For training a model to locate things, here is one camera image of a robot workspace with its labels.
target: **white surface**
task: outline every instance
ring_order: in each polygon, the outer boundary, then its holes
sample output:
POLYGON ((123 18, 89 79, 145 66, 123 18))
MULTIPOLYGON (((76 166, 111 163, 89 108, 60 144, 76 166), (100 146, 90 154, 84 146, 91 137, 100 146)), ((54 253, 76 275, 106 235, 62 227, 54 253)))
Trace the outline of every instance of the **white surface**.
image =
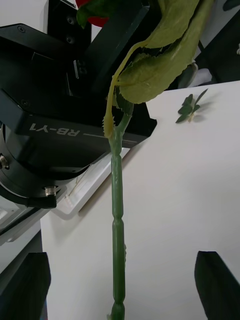
MULTIPOLYGON (((240 81, 212 85, 192 123, 175 124, 190 93, 148 103, 158 125, 123 164, 126 319, 206 319, 194 281, 199 250, 217 251, 240 281, 240 81)), ((105 320, 112 298, 108 179, 79 216, 41 220, 49 320, 105 320)))
MULTIPOLYGON (((128 148, 123 148, 121 157, 123 158, 128 151, 128 148)), ((78 214, 110 173, 111 154, 107 154, 67 185, 66 196, 59 201, 57 207, 51 211, 63 220, 72 219, 78 214)))

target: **green stem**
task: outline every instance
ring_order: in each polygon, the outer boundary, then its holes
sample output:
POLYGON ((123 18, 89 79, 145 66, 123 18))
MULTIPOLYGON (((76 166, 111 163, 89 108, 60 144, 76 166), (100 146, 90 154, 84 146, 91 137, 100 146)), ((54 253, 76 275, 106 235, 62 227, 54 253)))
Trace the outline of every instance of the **green stem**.
POLYGON ((122 172, 122 141, 131 116, 124 114, 120 124, 114 128, 109 139, 111 157, 111 195, 112 195, 112 260, 113 260, 113 298, 111 320, 125 318, 125 262, 126 249, 124 241, 124 200, 122 172))

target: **white table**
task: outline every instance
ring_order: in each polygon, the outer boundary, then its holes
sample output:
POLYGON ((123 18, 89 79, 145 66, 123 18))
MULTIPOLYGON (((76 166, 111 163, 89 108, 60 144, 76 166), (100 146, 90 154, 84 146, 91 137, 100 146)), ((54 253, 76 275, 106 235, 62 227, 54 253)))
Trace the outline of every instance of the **white table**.
MULTIPOLYGON (((175 124, 184 98, 204 88, 150 101, 157 128, 124 160, 126 320, 206 319, 194 280, 199 250, 217 251, 240 280, 240 81, 210 86, 195 121, 175 124)), ((49 320, 106 319, 112 220, 109 179, 73 220, 42 218, 49 320)))

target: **red flower petal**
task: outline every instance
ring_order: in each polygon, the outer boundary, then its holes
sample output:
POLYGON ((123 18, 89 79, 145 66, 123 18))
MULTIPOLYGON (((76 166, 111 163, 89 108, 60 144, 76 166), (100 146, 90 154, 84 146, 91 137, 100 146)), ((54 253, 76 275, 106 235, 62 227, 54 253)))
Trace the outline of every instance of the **red flower petal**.
POLYGON ((109 18, 99 18, 97 16, 91 16, 87 20, 94 26, 103 27, 105 23, 108 22, 109 18))

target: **black mount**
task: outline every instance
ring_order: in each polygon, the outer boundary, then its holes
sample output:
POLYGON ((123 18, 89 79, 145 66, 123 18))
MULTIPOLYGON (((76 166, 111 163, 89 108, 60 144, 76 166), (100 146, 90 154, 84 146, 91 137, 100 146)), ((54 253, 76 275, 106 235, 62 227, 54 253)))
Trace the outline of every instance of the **black mount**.
MULTIPOLYGON (((50 0, 48 34, 24 24, 0 28, 0 153, 9 164, 0 170, 0 195, 26 206, 54 208, 45 188, 59 191, 110 151, 102 120, 112 74, 161 14, 157 0, 123 1, 91 43, 91 26, 82 30, 76 13, 69 2, 50 0)), ((114 109, 116 124, 121 118, 114 109)), ((156 125, 138 105, 123 147, 156 125)))

